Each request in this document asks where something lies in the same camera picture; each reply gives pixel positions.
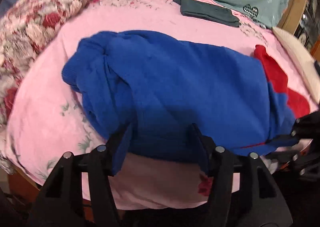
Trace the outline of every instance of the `metal screw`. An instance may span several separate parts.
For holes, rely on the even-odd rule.
[[[103,152],[103,151],[105,151],[106,149],[107,149],[107,147],[106,147],[105,145],[100,145],[100,146],[98,146],[97,151]]]
[[[67,151],[63,154],[64,158],[70,158],[72,156],[72,153],[70,151]]]
[[[250,157],[253,159],[257,159],[259,157],[259,155],[256,152],[251,152]]]
[[[215,150],[216,152],[219,152],[219,153],[223,153],[225,151],[224,147],[221,147],[221,146],[216,146]]]

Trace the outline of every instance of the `floral pillow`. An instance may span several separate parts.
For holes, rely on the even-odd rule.
[[[0,126],[37,55],[89,0],[18,0],[0,20]]]

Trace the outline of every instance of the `robotic claw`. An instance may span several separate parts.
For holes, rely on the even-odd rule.
[[[296,121],[288,139],[320,136],[315,125],[319,112]],[[30,227],[120,227],[108,177],[121,170],[129,147],[132,126],[126,125],[113,134],[106,145],[89,154],[74,156],[66,152],[42,187],[28,219]],[[216,146],[212,138],[203,136],[196,124],[188,136],[199,157],[201,170],[214,177],[208,199],[208,212],[199,226],[225,227],[231,203],[233,173],[240,173],[240,208],[235,227],[289,227],[292,217],[276,182],[257,153],[236,156],[224,147]],[[89,176],[94,222],[84,219],[81,173]]]

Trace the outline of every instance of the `pink fabric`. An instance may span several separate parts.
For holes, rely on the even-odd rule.
[[[199,1],[215,4],[212,0]],[[288,87],[305,96],[314,111],[316,105],[301,77],[271,31],[259,28],[238,12],[233,14],[239,17],[240,28],[184,17],[172,0],[94,0],[61,28],[23,81],[8,123],[6,156],[43,184],[64,152],[88,153],[104,143],[86,121],[80,96],[61,79],[63,65],[76,51],[79,40],[102,30],[154,30],[178,40],[229,47],[245,55],[252,54],[255,45],[264,45],[287,73]],[[197,165],[128,154],[122,170],[109,179],[118,209],[187,208],[207,200],[211,181],[200,174]],[[233,190],[238,185],[239,175],[235,174]],[[89,199],[85,174],[83,195]]]

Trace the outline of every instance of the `red cloth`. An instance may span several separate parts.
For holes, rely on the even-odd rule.
[[[284,93],[288,96],[287,105],[296,118],[310,114],[310,106],[307,99],[301,94],[288,88],[288,76],[279,67],[278,63],[267,54],[266,48],[256,45],[254,57],[259,59],[266,73],[267,80],[273,85],[277,93]]]

